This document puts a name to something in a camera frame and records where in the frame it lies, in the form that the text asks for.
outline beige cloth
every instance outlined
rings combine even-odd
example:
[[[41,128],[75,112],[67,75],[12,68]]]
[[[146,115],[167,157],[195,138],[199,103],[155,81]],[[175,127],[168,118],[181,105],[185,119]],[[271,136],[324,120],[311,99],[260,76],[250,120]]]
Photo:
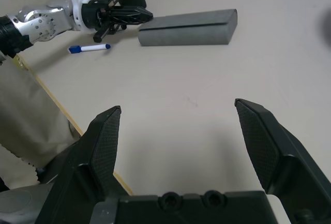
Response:
[[[11,59],[0,66],[0,109],[1,145],[38,168],[75,141],[64,114]]]

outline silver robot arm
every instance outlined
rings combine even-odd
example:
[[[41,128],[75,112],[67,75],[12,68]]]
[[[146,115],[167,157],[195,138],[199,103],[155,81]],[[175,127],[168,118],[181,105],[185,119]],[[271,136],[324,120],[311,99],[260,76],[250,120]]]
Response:
[[[23,7],[0,17],[0,65],[6,57],[68,30],[94,34],[94,42],[101,42],[119,27],[150,21],[153,14],[145,7],[145,0],[51,0]]]

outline screw hole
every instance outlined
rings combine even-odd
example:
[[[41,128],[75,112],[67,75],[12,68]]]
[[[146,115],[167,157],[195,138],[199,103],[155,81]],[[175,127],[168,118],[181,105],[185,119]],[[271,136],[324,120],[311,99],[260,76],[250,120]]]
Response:
[[[212,194],[209,198],[208,201],[211,206],[217,207],[218,205],[221,204],[221,199],[219,198],[218,195]]]

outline blue marker cap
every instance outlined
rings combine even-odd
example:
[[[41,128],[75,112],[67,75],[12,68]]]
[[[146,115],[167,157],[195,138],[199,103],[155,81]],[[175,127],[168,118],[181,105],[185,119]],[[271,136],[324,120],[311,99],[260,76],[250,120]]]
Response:
[[[69,48],[69,52],[71,53],[80,53],[82,51],[80,46],[72,46]]]

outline marker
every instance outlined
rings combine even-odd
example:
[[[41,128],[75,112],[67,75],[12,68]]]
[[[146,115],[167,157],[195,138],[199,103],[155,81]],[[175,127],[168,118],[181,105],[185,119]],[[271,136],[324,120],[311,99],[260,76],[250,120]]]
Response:
[[[98,50],[108,50],[110,49],[110,44],[95,44],[93,46],[72,46],[69,48],[70,53],[80,53],[87,51],[98,51]]]

